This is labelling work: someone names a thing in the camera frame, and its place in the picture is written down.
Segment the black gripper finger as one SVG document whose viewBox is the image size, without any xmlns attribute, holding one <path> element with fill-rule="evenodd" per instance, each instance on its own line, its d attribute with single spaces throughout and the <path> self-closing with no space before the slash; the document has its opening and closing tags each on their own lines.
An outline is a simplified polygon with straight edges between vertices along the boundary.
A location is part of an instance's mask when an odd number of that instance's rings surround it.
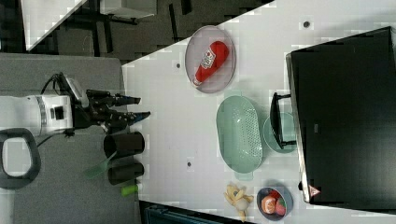
<svg viewBox="0 0 396 224">
<path fill-rule="evenodd" d="M 114 97 L 114 106 L 122 106 L 122 105 L 138 105 L 140 103 L 140 98 L 131 97 L 131 96 L 115 96 Z"/>
<path fill-rule="evenodd" d="M 150 116 L 149 112 L 128 112 L 126 114 L 126 122 L 128 126 L 134 125 L 135 123 L 142 121 Z"/>
</svg>

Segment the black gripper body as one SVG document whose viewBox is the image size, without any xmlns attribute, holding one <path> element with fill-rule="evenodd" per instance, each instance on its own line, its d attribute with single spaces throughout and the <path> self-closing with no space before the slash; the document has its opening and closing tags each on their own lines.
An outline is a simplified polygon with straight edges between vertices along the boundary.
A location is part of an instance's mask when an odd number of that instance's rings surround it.
<svg viewBox="0 0 396 224">
<path fill-rule="evenodd" d="M 86 90 L 89 105 L 83 107 L 75 97 L 72 97 L 74 128 L 85 129 L 93 125 L 101 126 L 106 134 L 112 134 L 124 130 L 127 126 L 126 112 L 112 109 L 114 97 L 109 91 Z"/>
</svg>

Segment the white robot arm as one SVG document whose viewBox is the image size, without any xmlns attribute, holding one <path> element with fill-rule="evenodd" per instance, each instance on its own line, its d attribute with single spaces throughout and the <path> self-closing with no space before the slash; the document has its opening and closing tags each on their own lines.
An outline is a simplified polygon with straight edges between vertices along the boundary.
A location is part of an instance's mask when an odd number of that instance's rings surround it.
<svg viewBox="0 0 396 224">
<path fill-rule="evenodd" d="M 28 95 L 1 98 L 1 188 L 16 190 L 31 184 L 41 169 L 38 136 L 72 135 L 78 129 L 100 126 L 107 134 L 122 131 L 149 117 L 148 112 L 120 112 L 121 105 L 137 105 L 140 100 L 108 91 L 88 90 L 82 94 Z M 9 153 L 28 152 L 22 172 L 11 173 Z"/>
</svg>

